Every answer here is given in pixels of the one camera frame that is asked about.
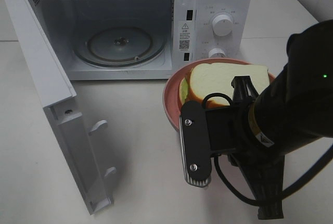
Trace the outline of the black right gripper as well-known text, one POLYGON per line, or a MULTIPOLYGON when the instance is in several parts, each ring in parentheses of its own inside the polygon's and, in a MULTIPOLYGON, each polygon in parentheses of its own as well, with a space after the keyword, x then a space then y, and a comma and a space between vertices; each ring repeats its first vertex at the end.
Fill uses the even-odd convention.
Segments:
POLYGON ((235 76, 231 86, 232 105, 205 110, 211 153, 230 157, 256 200, 272 198, 283 190, 285 157, 268 151, 250 130, 249 106, 259 96, 250 76, 235 76))

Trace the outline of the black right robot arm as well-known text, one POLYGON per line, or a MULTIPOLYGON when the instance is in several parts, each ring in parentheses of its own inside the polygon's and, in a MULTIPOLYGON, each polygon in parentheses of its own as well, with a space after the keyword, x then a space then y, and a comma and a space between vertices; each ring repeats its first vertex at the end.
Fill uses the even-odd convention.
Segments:
POLYGON ((217 174, 261 220, 283 217, 282 201, 332 161, 332 149, 296 182, 283 188, 285 155, 332 137, 332 21, 290 36, 288 62, 261 93, 236 77, 230 105, 206 110, 217 174))

